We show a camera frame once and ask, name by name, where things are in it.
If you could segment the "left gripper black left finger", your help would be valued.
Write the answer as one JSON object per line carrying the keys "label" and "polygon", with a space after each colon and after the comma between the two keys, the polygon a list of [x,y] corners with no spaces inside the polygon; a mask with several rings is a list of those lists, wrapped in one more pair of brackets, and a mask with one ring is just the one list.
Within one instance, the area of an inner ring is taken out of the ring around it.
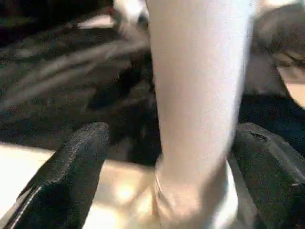
{"label": "left gripper black left finger", "polygon": [[81,229],[110,145],[104,122],[84,125],[38,169],[0,220],[2,229]]}

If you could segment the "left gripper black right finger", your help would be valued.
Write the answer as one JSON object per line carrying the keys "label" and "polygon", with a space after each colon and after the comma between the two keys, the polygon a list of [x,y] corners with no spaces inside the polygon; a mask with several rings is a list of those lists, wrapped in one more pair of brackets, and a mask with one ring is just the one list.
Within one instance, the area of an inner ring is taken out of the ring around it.
{"label": "left gripper black right finger", "polygon": [[305,159],[282,137],[253,123],[236,128],[232,153],[267,229],[305,227]]}

